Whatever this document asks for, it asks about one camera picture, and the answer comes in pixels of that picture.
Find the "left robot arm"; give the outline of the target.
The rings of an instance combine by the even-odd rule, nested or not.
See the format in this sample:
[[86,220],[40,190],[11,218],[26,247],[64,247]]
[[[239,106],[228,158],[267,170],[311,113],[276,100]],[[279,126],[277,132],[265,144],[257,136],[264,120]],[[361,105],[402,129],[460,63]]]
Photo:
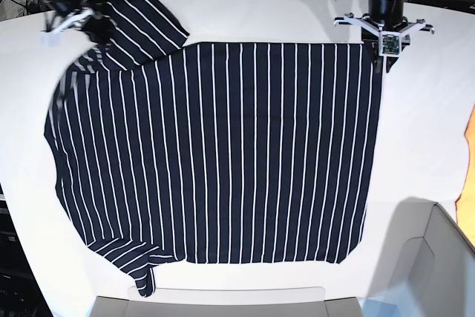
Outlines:
[[417,31],[434,33],[424,19],[410,22],[404,16],[404,0],[368,0],[368,12],[357,17],[346,13],[336,17],[335,25],[361,28],[362,39],[370,43],[377,56],[398,57],[410,44],[410,34]]

